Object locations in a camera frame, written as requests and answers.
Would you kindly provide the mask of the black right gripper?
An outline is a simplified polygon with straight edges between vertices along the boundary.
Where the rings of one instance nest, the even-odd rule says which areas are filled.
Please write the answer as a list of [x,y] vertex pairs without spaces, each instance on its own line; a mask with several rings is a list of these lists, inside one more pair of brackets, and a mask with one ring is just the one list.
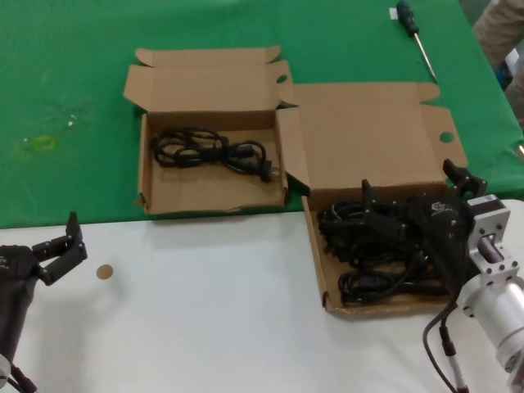
[[[450,294],[460,292],[467,268],[466,237],[469,224],[461,199],[486,195],[487,182],[459,167],[451,159],[443,162],[443,171],[451,183],[450,195],[422,195],[407,202],[407,216],[415,227],[420,246]],[[406,225],[375,209],[376,195],[367,179],[361,183],[363,222],[366,227],[397,242],[406,240]]]

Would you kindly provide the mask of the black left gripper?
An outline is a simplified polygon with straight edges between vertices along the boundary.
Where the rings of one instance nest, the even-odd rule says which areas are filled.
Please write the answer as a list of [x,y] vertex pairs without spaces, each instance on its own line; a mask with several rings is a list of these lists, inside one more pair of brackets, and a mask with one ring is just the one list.
[[1,246],[1,355],[14,356],[38,278],[51,286],[88,258],[77,214],[65,235],[32,247]]

